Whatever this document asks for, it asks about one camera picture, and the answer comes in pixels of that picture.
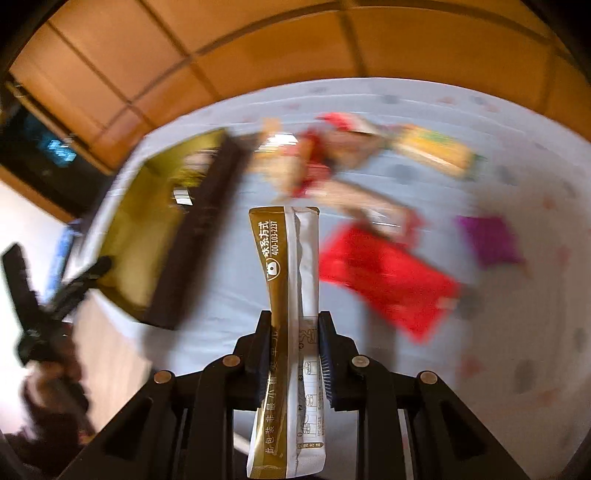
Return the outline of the person's left hand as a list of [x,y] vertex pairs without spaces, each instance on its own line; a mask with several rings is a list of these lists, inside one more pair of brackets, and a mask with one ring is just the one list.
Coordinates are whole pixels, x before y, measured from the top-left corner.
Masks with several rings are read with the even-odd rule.
[[66,384],[79,384],[83,368],[76,345],[71,337],[61,337],[56,361],[31,361],[26,387],[29,398],[39,408],[50,413],[70,414],[78,423],[79,442],[88,444],[96,435],[95,428],[82,406],[70,395]]

